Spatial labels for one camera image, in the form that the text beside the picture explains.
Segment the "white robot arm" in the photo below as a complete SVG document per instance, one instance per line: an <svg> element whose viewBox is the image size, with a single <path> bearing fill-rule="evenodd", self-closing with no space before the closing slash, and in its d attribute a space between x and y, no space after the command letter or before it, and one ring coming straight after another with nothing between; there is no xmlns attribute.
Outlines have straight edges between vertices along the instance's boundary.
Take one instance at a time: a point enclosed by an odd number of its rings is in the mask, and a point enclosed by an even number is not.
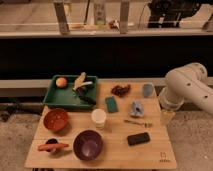
<svg viewBox="0 0 213 171"><path fill-rule="evenodd" d="M213 89L206 85L206 80L207 69L200 63L170 70L165 76L166 86L158 96L162 107L161 124L167 125L185 100L213 116Z"/></svg>

